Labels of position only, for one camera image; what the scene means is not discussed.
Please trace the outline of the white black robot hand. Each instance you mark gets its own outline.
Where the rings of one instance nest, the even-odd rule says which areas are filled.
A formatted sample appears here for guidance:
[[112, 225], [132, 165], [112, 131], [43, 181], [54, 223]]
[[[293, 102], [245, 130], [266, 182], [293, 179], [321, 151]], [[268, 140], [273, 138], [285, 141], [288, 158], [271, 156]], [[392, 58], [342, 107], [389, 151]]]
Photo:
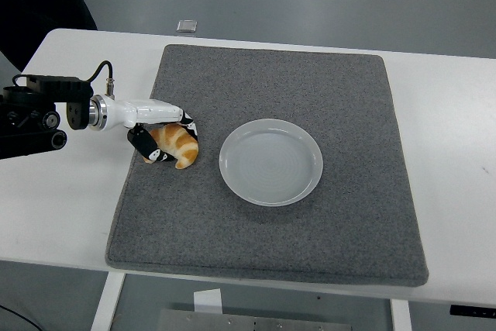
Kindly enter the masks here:
[[198, 156], [198, 133], [193, 119], [181, 108], [156, 99], [116, 101], [95, 96], [92, 127], [126, 127], [128, 141], [148, 164], [175, 159], [177, 169]]

